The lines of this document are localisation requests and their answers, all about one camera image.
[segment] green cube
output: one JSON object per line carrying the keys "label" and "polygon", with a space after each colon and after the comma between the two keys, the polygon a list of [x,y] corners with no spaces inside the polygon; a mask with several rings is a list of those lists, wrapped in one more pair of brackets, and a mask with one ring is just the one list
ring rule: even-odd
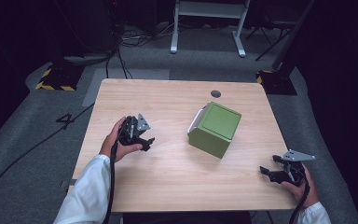
{"label": "green cube", "polygon": [[240,123],[241,114],[215,102],[199,111],[187,130],[189,143],[222,159]]}

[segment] white sleeve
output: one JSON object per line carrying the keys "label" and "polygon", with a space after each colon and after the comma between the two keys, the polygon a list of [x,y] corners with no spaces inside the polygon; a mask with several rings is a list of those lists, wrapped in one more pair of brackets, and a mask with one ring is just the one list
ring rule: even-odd
{"label": "white sleeve", "polygon": [[95,156],[66,195],[54,223],[102,223],[109,187],[110,159]]}
{"label": "white sleeve", "polygon": [[298,213],[297,224],[313,223],[331,224],[327,211],[321,203],[315,203],[313,206]]}

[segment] hand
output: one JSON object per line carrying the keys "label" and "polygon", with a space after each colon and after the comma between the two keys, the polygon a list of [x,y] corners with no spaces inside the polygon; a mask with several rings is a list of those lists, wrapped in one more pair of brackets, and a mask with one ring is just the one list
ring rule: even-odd
{"label": "hand", "polygon": [[[312,177],[310,176],[310,171],[304,164],[303,164],[303,167],[305,170],[305,175],[306,175],[309,185],[310,185],[310,193],[308,194],[307,200],[303,204],[303,207],[307,208],[307,207],[310,207],[310,206],[314,205],[315,203],[319,202],[319,199],[318,199],[318,192],[316,190],[315,184],[313,183]],[[296,201],[299,203],[299,201],[301,200],[301,198],[304,194],[305,181],[299,187],[297,187],[296,185],[293,185],[291,183],[285,182],[285,181],[283,181],[281,183],[281,185],[284,188],[286,188],[287,190],[289,190],[295,196]]]}
{"label": "hand", "polygon": [[[105,155],[107,157],[110,157],[111,148],[117,139],[118,130],[120,129],[121,125],[124,123],[125,120],[126,117],[123,117],[121,120],[119,120],[113,127],[112,132],[106,136],[105,140],[103,141],[103,145],[101,147],[100,155]],[[138,151],[140,149],[142,149],[141,144],[123,146],[120,143],[118,143],[115,162],[118,162],[121,159],[123,159],[125,155],[132,153],[134,151]]]}

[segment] hazard tape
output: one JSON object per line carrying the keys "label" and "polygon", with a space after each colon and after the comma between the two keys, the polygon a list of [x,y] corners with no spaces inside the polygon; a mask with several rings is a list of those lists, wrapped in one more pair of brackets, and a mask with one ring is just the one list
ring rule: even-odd
{"label": "hazard tape", "polygon": [[261,70],[255,73],[255,80],[257,81],[258,84],[263,85],[263,78],[261,77],[261,74],[264,73],[275,73],[274,71],[269,71],[269,70]]}
{"label": "hazard tape", "polygon": [[48,90],[48,91],[75,91],[76,90],[76,84],[74,85],[60,85],[60,84],[54,84],[53,81],[54,78],[52,78],[52,65],[48,67],[45,73],[43,73],[43,76],[40,78],[39,82],[36,85],[37,90]]}

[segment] wooden table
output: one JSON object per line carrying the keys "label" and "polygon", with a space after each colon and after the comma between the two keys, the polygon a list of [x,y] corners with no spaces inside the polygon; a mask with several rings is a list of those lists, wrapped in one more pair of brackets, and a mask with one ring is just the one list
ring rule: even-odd
{"label": "wooden table", "polygon": [[[211,91],[221,92],[213,98]],[[208,102],[242,113],[222,160],[192,147],[186,130]],[[235,82],[105,79],[89,121],[73,179],[98,154],[113,125],[141,112],[156,137],[147,152],[116,164],[113,211],[273,210],[296,206],[259,166],[281,170],[271,156],[286,146],[261,85]]]}

